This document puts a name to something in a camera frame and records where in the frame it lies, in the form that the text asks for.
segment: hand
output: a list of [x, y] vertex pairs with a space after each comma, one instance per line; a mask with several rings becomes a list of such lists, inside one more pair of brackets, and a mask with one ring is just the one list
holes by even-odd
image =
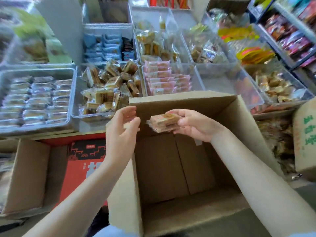
[[167, 113], [175, 113], [184, 118], [178, 121], [180, 129], [175, 130], [174, 134], [188, 135], [194, 139], [204, 142], [211, 142], [214, 135], [226, 128], [217, 121], [193, 110], [175, 109]]
[[136, 134], [140, 118], [136, 107], [127, 106], [118, 110], [106, 128], [106, 154], [113, 159], [132, 157], [136, 145]]

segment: right hand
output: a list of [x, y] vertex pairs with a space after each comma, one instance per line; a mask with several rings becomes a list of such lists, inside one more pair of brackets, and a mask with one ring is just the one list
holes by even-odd
[[214, 135], [226, 128], [217, 121], [193, 110], [174, 109], [167, 113], [175, 113], [184, 118], [178, 121], [180, 129], [175, 130], [174, 134], [190, 136], [204, 142], [211, 142]]

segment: left hand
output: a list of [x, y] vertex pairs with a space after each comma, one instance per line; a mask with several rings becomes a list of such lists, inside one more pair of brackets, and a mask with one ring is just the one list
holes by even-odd
[[136, 145], [136, 134], [140, 118], [136, 107], [127, 106], [118, 110], [106, 128], [106, 155], [114, 160], [130, 159]]

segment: forearm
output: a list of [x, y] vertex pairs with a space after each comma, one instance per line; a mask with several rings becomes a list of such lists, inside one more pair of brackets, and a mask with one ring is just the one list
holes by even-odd
[[110, 195], [128, 160], [106, 156], [92, 175], [24, 237], [82, 236]]
[[232, 132], [211, 141], [257, 217], [275, 237], [316, 231], [316, 213]]

